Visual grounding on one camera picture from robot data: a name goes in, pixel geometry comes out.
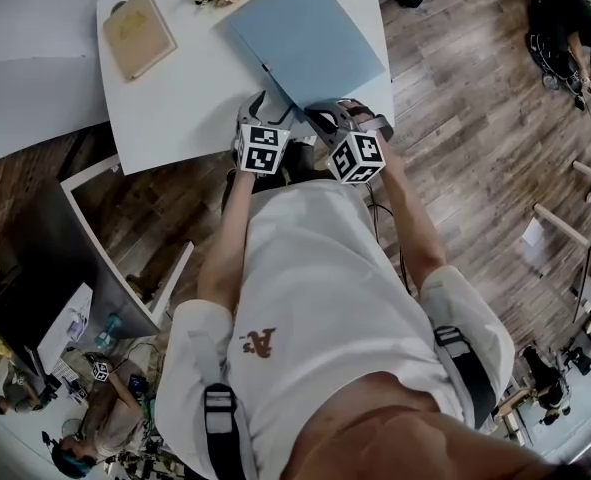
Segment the light blue laptop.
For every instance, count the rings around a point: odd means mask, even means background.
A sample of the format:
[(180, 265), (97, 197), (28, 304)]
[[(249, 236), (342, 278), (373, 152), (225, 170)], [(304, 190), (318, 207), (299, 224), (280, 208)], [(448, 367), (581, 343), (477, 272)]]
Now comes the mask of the light blue laptop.
[(392, 108), (378, 0), (246, 0), (222, 27), (248, 65), (300, 108), (342, 98)]

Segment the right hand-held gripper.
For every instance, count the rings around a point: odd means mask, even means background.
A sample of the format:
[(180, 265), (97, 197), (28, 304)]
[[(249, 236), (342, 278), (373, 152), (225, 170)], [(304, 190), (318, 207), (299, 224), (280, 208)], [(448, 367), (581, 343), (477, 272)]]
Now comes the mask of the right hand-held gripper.
[(392, 128), (383, 115), (356, 123), (341, 101), (326, 100), (304, 116), (325, 144), (333, 144), (326, 166), (342, 184), (367, 183), (385, 167), (379, 136), (391, 138)]

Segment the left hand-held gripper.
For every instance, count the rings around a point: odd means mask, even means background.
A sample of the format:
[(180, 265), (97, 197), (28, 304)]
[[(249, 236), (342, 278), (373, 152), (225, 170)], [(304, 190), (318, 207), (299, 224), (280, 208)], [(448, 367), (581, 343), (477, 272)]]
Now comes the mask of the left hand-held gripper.
[(257, 113), (262, 106), (266, 91), (249, 96), (237, 113), (236, 136), (233, 142), (233, 157), (238, 169), (254, 174), (275, 174), (279, 168), (294, 119), (295, 107), (267, 125), (261, 124)]

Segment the person's left forearm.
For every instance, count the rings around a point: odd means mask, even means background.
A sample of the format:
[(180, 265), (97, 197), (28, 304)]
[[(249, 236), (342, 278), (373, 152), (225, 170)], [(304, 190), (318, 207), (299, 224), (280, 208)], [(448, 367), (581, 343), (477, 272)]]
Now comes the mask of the person's left forearm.
[(253, 173), (235, 172), (220, 225), (198, 275), (197, 297), (220, 305), (231, 314), (235, 313), (241, 291), (254, 183)]

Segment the black bag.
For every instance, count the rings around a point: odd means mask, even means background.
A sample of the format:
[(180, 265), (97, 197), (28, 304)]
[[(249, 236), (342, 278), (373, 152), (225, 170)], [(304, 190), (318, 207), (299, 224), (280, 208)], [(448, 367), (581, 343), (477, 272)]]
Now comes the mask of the black bag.
[(550, 38), (543, 34), (528, 32), (525, 42), (531, 58), (542, 70), (542, 83), (547, 89), (565, 87), (573, 95), (582, 95), (578, 66), (570, 53), (554, 49)]

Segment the person's right hand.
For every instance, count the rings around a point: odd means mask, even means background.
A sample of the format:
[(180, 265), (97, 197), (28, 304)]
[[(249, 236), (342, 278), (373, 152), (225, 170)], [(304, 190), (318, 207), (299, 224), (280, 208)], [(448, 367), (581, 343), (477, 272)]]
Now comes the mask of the person's right hand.
[(352, 118), (353, 122), (357, 125), (363, 122), (368, 122), (375, 117), (375, 114), (370, 110), (370, 108), (358, 100), (343, 100), (340, 102), (340, 104), (345, 109), (346, 113)]

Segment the tan notebook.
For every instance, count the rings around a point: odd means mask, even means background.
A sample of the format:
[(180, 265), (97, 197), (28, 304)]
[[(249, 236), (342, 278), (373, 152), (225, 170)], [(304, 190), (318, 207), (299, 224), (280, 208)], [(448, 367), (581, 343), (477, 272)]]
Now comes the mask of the tan notebook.
[(123, 78), (139, 78), (177, 49), (155, 0), (127, 0), (104, 21), (104, 37)]

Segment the white paper sheet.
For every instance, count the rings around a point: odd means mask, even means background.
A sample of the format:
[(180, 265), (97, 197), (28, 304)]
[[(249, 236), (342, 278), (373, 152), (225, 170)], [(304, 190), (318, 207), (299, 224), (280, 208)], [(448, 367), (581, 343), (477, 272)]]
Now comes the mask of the white paper sheet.
[(533, 217), (521, 235), (521, 239), (529, 247), (535, 247), (544, 238), (544, 235), (545, 230), (543, 226), (535, 217)]

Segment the dark grey side table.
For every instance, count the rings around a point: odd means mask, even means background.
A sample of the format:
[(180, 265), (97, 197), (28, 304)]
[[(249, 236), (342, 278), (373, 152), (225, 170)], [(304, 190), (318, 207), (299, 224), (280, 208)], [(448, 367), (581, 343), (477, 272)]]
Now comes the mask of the dark grey side table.
[(39, 249), (50, 252), (57, 260), (70, 260), (89, 276), (93, 290), (91, 320), (95, 324), (115, 314), (122, 320), (119, 336), (153, 336), (160, 332), (171, 294), (194, 244), (188, 241), (182, 245), (153, 300), (144, 303), (110, 259), (73, 194), (84, 184), (119, 168), (119, 156), (113, 155), (63, 181), (52, 180), (46, 184), (36, 198), (36, 215), (46, 234)]

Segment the white table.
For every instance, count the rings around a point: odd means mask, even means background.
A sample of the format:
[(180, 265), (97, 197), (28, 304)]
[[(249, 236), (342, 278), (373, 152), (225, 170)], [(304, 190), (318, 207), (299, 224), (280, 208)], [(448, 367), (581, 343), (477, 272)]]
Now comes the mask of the white table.
[[(99, 0), (99, 23), (125, 0)], [(218, 8), (192, 0), (155, 0), (177, 49), (139, 78), (127, 81), (104, 33), (98, 36), (101, 74), (112, 131), (125, 173), (226, 151), (241, 104), (265, 90), (260, 114), (278, 119), (292, 104), (253, 70), (222, 24), (246, 0)]]

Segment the person's right forearm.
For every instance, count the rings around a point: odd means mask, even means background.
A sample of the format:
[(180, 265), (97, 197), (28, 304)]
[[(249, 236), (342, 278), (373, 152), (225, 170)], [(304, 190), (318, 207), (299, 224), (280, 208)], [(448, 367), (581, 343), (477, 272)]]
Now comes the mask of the person's right forearm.
[(420, 290), (426, 279), (447, 265), (437, 230), (404, 170), (403, 159), (380, 138), (385, 167), (380, 171), (390, 202), (399, 247), (408, 273)]

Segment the person's white shirt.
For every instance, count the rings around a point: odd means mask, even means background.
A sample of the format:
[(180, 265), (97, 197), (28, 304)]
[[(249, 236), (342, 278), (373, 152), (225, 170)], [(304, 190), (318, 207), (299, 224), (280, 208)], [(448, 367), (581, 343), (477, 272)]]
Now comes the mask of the person's white shirt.
[(234, 314), (201, 299), (177, 307), (155, 421), (213, 479), (204, 391), (223, 378), (242, 408), (246, 469), (279, 480), (306, 422), (352, 381), (392, 374), (480, 429), (513, 359), (506, 328), (458, 269), (437, 269), (410, 296), (358, 192), (316, 180), (253, 196)]

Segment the person's neck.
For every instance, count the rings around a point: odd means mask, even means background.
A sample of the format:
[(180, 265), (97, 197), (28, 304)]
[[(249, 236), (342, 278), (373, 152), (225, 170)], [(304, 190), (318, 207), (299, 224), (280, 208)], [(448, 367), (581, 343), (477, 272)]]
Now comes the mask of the person's neck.
[(280, 480), (550, 480), (559, 466), (476, 432), (387, 373), (352, 381), (299, 433)]

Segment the teal glass object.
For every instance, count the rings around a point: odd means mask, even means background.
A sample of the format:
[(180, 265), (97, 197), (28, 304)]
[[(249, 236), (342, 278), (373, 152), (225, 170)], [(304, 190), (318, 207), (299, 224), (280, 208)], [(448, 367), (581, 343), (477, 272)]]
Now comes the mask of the teal glass object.
[(117, 314), (111, 313), (107, 318), (105, 327), (94, 339), (97, 349), (102, 354), (109, 355), (115, 349), (118, 341), (118, 331), (121, 327), (121, 318)]

